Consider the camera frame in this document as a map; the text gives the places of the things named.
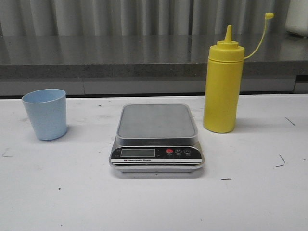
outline yellow cap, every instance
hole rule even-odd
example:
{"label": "yellow cap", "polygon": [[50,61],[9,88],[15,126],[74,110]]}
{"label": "yellow cap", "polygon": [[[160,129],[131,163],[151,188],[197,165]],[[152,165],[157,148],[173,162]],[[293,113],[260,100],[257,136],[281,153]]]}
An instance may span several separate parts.
{"label": "yellow cap", "polygon": [[274,17],[274,13],[265,13],[265,19],[272,19]]}
{"label": "yellow cap", "polygon": [[239,62],[244,59],[245,48],[232,41],[232,25],[228,25],[224,41],[210,47],[208,58],[218,62]]}

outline yellow squeeze bottle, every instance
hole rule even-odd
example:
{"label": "yellow squeeze bottle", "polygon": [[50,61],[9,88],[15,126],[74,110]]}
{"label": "yellow squeeze bottle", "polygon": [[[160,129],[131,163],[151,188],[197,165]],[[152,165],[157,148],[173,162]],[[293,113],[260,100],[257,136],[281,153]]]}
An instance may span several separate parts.
{"label": "yellow squeeze bottle", "polygon": [[237,102],[244,59],[251,57],[261,45],[267,20],[273,13],[265,14],[261,41],[255,51],[244,57],[245,49],[232,41],[232,25],[228,25],[224,41],[210,47],[205,85],[204,127],[217,133],[230,132],[235,127]]}

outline red button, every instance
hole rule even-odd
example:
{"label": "red button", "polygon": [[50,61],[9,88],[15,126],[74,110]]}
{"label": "red button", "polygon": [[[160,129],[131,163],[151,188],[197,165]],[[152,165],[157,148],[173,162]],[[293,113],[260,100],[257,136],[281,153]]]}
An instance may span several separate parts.
{"label": "red button", "polygon": [[171,148],[166,149],[166,153],[173,153],[173,150]]}

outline white tabletop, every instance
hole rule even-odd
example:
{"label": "white tabletop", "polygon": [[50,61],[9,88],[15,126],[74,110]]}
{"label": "white tabletop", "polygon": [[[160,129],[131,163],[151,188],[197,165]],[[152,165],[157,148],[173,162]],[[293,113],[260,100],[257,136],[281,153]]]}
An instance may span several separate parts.
{"label": "white tabletop", "polygon": [[[205,167],[113,170],[128,103],[189,105]],[[1,231],[308,230],[308,95],[240,96],[228,134],[203,128],[202,96],[67,99],[69,130],[54,141],[36,139],[21,100],[0,107]]]}

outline plastic cup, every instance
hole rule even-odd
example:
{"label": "plastic cup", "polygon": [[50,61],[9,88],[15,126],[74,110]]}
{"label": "plastic cup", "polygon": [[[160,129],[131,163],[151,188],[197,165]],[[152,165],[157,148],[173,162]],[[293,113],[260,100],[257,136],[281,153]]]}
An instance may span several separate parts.
{"label": "plastic cup", "polygon": [[44,89],[28,93],[22,101],[40,140],[54,140],[66,134],[66,92]]}

